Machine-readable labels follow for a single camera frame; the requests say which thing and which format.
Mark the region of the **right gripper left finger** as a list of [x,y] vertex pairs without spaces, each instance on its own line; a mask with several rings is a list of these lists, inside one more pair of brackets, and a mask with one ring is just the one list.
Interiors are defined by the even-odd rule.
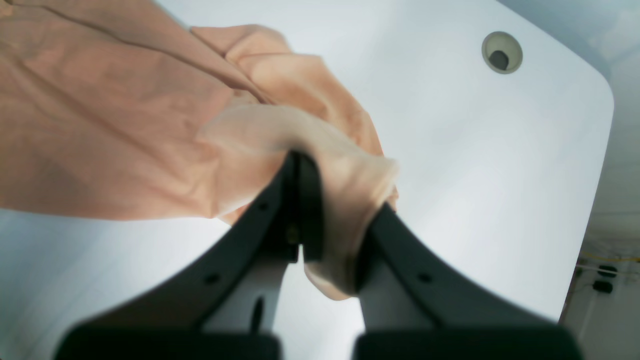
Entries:
[[280,360],[273,335],[282,280],[298,255],[323,255],[322,179],[290,152],[249,209],[162,284],[83,321],[57,360]]

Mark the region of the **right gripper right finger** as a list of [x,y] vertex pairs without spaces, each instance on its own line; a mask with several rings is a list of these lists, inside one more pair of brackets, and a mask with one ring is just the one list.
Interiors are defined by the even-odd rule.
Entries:
[[355,360],[581,360],[570,333],[468,279],[432,253],[389,205],[356,265],[365,332]]

